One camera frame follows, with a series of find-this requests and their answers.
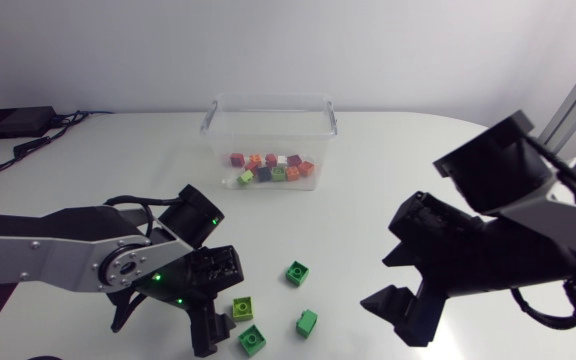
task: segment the green block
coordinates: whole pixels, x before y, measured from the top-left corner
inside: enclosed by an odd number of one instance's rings
[[[239,335],[239,343],[244,347],[248,356],[255,355],[262,347],[266,346],[266,339],[255,325],[249,327]]]
[[[255,175],[252,173],[252,171],[250,170],[246,170],[243,174],[241,174],[241,176],[239,176],[237,178],[237,182],[239,183],[239,185],[247,185],[250,184],[250,182],[252,181],[252,178]]]
[[[272,181],[286,181],[286,169],[282,167],[272,168]]]
[[[312,329],[317,323],[317,314],[310,310],[306,310],[301,313],[301,319],[297,321],[297,332],[299,335],[305,337],[306,339],[310,336]]]
[[[286,279],[299,286],[306,280],[309,271],[307,267],[295,261],[290,265],[290,268],[286,270]]]
[[[252,298],[238,298],[232,301],[232,318],[235,321],[252,319]]]

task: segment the transparent plastic container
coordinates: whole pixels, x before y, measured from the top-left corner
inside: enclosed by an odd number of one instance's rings
[[[337,121],[331,99],[323,94],[220,94],[201,124],[201,134],[212,146],[222,183],[229,189],[314,190],[328,142],[337,135]],[[269,154],[278,160],[292,157],[292,165],[301,161],[295,166],[298,178],[292,169],[290,181],[280,176],[267,180],[266,170],[258,169],[249,183],[242,183],[246,169],[231,157],[243,155],[248,165],[251,155],[260,155],[262,168],[272,172],[284,167],[268,166],[274,165],[266,161]],[[314,165],[312,172],[306,162]]]

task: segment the white wall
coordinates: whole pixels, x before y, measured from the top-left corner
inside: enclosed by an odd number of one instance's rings
[[[0,0],[0,107],[203,110],[219,92],[314,91],[338,110],[486,125],[529,105],[544,126],[563,98],[529,95],[562,75],[544,70],[553,49],[573,79],[557,94],[574,84],[571,16],[575,0]]]

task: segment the tabletop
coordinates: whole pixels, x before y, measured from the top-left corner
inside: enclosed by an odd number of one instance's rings
[[[381,263],[397,243],[387,226],[415,191],[472,214],[432,162],[485,130],[435,115],[337,113],[314,191],[227,190],[199,136],[201,113],[99,115],[0,173],[0,213],[42,216],[102,204],[117,195],[174,197],[192,184],[225,214],[205,245],[235,246],[245,281],[219,293],[218,312],[251,296],[254,319],[237,323],[211,359],[245,359],[237,336],[255,324],[267,339],[256,359],[576,358],[576,328],[556,331],[523,314],[509,291],[449,299],[427,348],[407,347],[392,326],[359,302],[389,284],[417,290],[412,267]],[[0,140],[0,162],[22,139]],[[155,215],[163,209],[155,209]],[[304,284],[284,272],[298,260]],[[546,313],[571,309],[560,283],[526,288]],[[295,331],[301,312],[319,315],[308,339]],[[0,313],[0,359],[190,359],[190,321],[148,299],[112,333],[114,309],[101,294],[23,283]]]

